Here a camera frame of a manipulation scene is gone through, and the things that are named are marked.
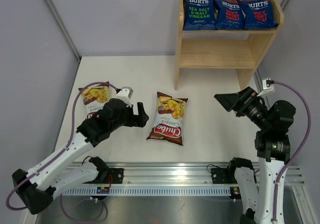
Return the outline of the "large Chuba cassava chips bag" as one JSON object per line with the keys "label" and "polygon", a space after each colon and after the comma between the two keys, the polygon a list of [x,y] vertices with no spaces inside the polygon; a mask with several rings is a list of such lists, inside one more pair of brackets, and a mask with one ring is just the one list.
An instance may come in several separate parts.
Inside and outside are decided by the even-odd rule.
{"label": "large Chuba cassava chips bag", "polygon": [[157,92],[154,122],[147,139],[163,140],[182,146],[187,102],[187,98],[174,98]]}

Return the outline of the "blue Burts chilli bag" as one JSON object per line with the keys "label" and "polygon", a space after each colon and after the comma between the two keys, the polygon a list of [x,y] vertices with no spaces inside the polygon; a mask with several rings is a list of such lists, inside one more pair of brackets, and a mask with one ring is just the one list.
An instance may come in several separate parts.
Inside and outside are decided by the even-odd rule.
{"label": "blue Burts chilli bag", "polygon": [[243,30],[245,18],[237,0],[214,0],[217,30]]}
{"label": "blue Burts chilli bag", "polygon": [[244,15],[245,29],[276,28],[271,0],[237,0]]}

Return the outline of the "blue Burts sea salt bag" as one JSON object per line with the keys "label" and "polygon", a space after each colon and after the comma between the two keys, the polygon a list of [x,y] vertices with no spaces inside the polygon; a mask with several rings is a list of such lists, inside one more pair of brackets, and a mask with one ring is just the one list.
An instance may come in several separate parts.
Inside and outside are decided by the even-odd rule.
{"label": "blue Burts sea salt bag", "polygon": [[215,0],[186,2],[183,31],[216,30]]}

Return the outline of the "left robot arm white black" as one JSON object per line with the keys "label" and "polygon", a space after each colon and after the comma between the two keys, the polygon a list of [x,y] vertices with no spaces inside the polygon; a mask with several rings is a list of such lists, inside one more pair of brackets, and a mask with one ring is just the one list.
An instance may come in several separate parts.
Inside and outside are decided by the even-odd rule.
{"label": "left robot arm white black", "polygon": [[72,139],[33,168],[16,170],[12,174],[14,190],[33,215],[44,211],[53,200],[65,191],[86,182],[103,183],[109,180],[109,167],[99,157],[91,158],[82,166],[64,170],[81,155],[91,151],[121,126],[143,128],[149,116],[143,103],[133,106],[112,98],[103,109],[84,120]]}

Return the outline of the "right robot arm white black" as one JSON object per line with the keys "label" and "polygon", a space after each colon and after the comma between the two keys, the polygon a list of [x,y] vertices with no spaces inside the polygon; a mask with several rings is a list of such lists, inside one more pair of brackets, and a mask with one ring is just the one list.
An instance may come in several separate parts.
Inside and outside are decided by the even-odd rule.
{"label": "right robot arm white black", "polygon": [[259,163],[259,182],[251,160],[233,158],[223,169],[230,181],[240,189],[243,213],[242,224],[282,224],[284,182],[291,146],[287,135],[294,122],[296,108],[278,100],[270,109],[263,98],[250,87],[238,93],[216,94],[215,99],[237,117],[248,117],[259,127],[254,146]]}

